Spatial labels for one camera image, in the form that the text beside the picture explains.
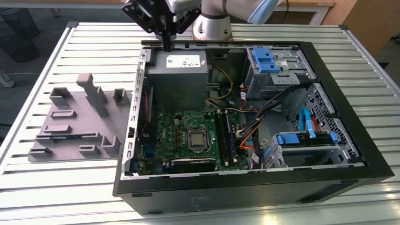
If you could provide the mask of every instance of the wooden desk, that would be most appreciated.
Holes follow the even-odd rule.
[[[6,8],[122,8],[123,0],[0,0]],[[335,0],[290,0],[291,12],[314,12],[311,25],[322,24]],[[275,11],[287,11],[284,1]]]
[[[400,30],[400,0],[336,0],[324,25],[344,24],[376,55]]]

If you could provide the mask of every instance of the black trash bin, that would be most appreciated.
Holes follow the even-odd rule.
[[[0,8],[0,16],[23,38],[32,38],[39,34],[27,8]]]
[[[16,62],[31,61],[39,55],[32,40],[22,37],[6,21],[0,22],[0,48]]]

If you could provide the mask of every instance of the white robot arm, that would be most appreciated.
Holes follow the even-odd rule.
[[[155,33],[164,51],[172,50],[172,40],[194,23],[199,40],[231,38],[230,15],[250,23],[264,23],[284,0],[127,0],[123,11],[139,26]]]

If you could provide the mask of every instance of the aluminum table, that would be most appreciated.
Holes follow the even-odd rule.
[[[232,33],[235,40],[315,44],[396,176],[320,203],[142,216],[111,194],[118,160],[30,163],[52,88],[79,91],[79,73],[94,73],[104,91],[132,90],[140,41],[154,39],[134,23],[79,23],[66,28],[0,148],[0,224],[400,222],[400,89],[355,36],[338,26],[308,25],[234,24]],[[179,38],[190,40],[191,31]]]

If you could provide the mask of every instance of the yellow wire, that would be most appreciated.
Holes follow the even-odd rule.
[[[222,68],[219,68],[219,67],[215,66],[215,65],[212,65],[211,67],[219,69],[219,71],[226,75],[227,79],[230,80],[230,84],[231,84],[230,92],[228,92],[224,96],[222,96],[222,97],[208,97],[208,98],[206,98],[206,99],[208,99],[208,100],[219,100],[219,99],[226,98],[226,97],[232,93],[232,90],[234,90],[234,83],[232,83],[231,77],[228,76],[228,74],[226,73],[226,71],[224,71]]]

